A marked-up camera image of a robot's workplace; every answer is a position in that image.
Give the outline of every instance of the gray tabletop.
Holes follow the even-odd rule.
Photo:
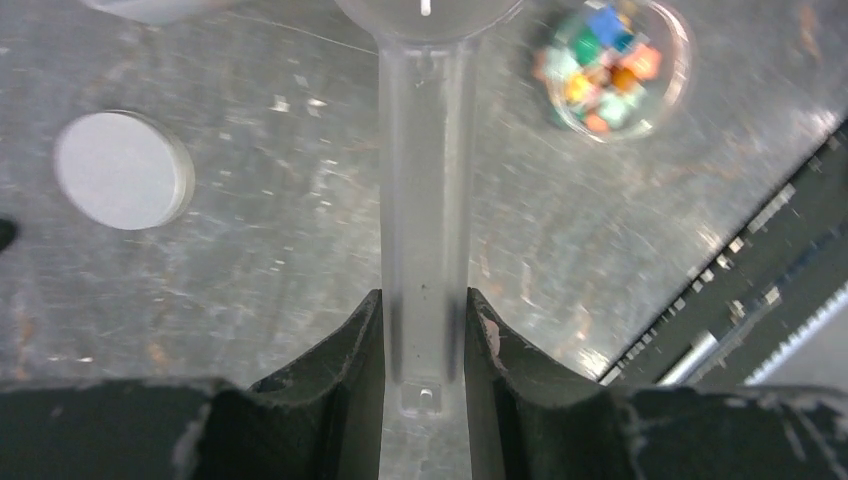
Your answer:
[[[848,3],[672,0],[695,80],[666,128],[599,145],[550,127],[528,1],[484,44],[470,283],[596,377],[820,144],[848,105]],[[226,376],[246,385],[379,287],[377,57],[332,0],[260,0],[149,28],[67,0],[0,4],[0,377]],[[188,147],[173,223],[100,226],[52,147],[103,109]]]

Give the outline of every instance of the silver bar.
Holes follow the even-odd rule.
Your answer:
[[[674,364],[657,385],[677,385],[685,381],[699,365],[718,347],[718,340],[710,332],[704,332],[692,342],[692,348]]]

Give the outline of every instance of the white circular disc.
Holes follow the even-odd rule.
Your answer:
[[[173,135],[132,112],[86,115],[56,141],[56,178],[91,219],[122,230],[173,220],[194,190],[188,152]]]

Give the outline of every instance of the blue cube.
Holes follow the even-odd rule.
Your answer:
[[[598,37],[601,45],[611,47],[615,40],[625,32],[624,24],[618,18],[618,12],[613,7],[606,6],[589,17],[586,25]]]

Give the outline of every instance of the scratched metal surface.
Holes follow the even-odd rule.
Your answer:
[[[848,3],[673,0],[697,43],[686,108],[600,146],[554,130],[526,74],[529,2],[483,47],[472,285],[598,375],[848,105]],[[296,358],[379,286],[377,62],[332,0],[260,0],[161,29],[67,0],[0,3],[0,377],[220,374]],[[94,224],[56,134],[105,108],[167,125],[197,189],[174,223]]]

